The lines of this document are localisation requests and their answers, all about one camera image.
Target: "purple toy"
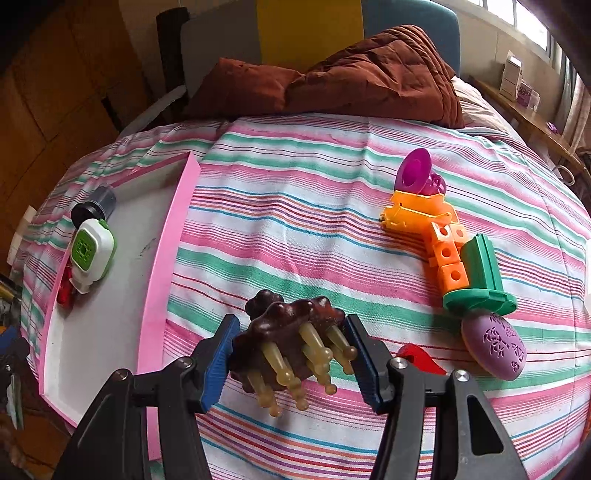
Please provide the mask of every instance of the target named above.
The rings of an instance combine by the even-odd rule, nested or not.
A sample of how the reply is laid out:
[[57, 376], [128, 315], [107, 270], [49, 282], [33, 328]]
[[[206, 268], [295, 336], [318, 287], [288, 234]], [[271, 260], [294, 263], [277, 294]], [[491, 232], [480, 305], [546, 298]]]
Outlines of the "purple toy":
[[431, 155], [425, 148], [410, 152], [400, 164], [394, 190], [420, 195], [445, 195], [447, 187], [443, 178], [431, 170]]
[[525, 345], [500, 315], [487, 310], [471, 311], [462, 320], [462, 337], [468, 351], [494, 377], [514, 380], [523, 370]]

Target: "windowsill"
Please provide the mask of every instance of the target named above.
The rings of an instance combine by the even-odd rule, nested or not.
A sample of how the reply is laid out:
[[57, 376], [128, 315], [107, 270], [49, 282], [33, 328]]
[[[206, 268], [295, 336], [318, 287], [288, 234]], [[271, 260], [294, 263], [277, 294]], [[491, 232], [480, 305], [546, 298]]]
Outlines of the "windowsill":
[[451, 8], [455, 12], [461, 12], [462, 14], [469, 15], [471, 17], [482, 20], [495, 28], [498, 28], [503, 33], [506, 33], [510, 37], [517, 40], [519, 43], [524, 45], [529, 51], [535, 53], [540, 59], [544, 60], [547, 64], [550, 63], [550, 58], [547, 52], [540, 47], [536, 42], [530, 40], [525, 34], [517, 30], [513, 25], [500, 19], [495, 14], [490, 13], [484, 7], [479, 7], [468, 0], [433, 0], [438, 4], [444, 5]]

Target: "white tray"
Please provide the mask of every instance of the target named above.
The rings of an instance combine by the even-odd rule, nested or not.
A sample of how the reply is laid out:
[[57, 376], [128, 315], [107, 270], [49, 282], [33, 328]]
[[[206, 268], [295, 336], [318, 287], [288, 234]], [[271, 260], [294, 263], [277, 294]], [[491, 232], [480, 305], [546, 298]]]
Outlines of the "white tray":
[[[162, 368], [174, 261], [199, 171], [193, 155], [185, 154], [113, 184], [113, 263], [90, 292], [78, 295], [70, 312], [55, 303], [69, 253], [61, 263], [50, 299], [54, 307], [46, 314], [39, 384], [40, 394], [72, 426], [114, 370]], [[150, 417], [153, 437], [157, 425]]]

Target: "metal screw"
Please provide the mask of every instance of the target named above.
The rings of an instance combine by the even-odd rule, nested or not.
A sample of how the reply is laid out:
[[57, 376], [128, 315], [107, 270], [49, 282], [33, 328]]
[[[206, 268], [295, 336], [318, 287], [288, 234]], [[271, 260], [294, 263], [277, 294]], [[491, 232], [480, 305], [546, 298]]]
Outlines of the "metal screw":
[[458, 382], [467, 382], [470, 380], [470, 374], [465, 370], [456, 370], [453, 374]]
[[408, 366], [408, 362], [399, 356], [395, 356], [390, 360], [390, 365], [392, 365], [397, 370], [403, 370]]
[[193, 359], [189, 356], [182, 356], [181, 358], [177, 358], [176, 362], [183, 368], [189, 368], [191, 365], [193, 365]]
[[125, 380], [128, 375], [129, 375], [129, 370], [127, 370], [126, 368], [120, 368], [118, 370], [115, 370], [111, 374], [111, 379], [115, 380], [116, 382], [121, 382], [122, 380]]

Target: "white pillowcase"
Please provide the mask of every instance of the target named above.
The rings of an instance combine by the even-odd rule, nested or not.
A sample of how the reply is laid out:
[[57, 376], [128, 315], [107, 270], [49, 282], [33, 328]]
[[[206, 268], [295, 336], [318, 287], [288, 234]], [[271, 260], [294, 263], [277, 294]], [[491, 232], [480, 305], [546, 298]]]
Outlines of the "white pillowcase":
[[461, 78], [452, 78], [453, 87], [462, 106], [464, 123], [467, 127], [487, 127], [504, 132], [525, 145], [512, 126], [488, 103], [478, 90]]

